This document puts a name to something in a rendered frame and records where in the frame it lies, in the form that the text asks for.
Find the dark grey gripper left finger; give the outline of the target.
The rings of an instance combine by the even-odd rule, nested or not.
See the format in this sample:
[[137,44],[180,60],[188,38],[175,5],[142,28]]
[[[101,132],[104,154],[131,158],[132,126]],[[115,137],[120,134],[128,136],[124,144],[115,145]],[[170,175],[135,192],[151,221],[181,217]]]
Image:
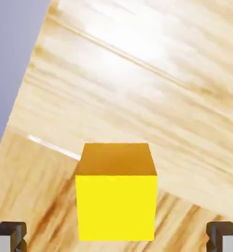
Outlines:
[[26,234],[25,222],[0,221],[0,252],[27,252]]

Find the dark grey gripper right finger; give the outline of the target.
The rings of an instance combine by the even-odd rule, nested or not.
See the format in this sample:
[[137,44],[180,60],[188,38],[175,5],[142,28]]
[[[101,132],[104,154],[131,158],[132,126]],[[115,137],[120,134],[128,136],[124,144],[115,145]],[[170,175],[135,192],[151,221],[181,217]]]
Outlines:
[[233,252],[233,222],[211,221],[206,225],[206,252]]

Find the small yellow cube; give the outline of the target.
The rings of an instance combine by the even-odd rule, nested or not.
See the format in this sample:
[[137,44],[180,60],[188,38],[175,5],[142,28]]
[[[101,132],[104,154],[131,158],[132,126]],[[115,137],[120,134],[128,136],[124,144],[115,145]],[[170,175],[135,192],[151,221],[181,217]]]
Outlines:
[[76,174],[81,241],[151,241],[157,173],[147,143],[86,143]]

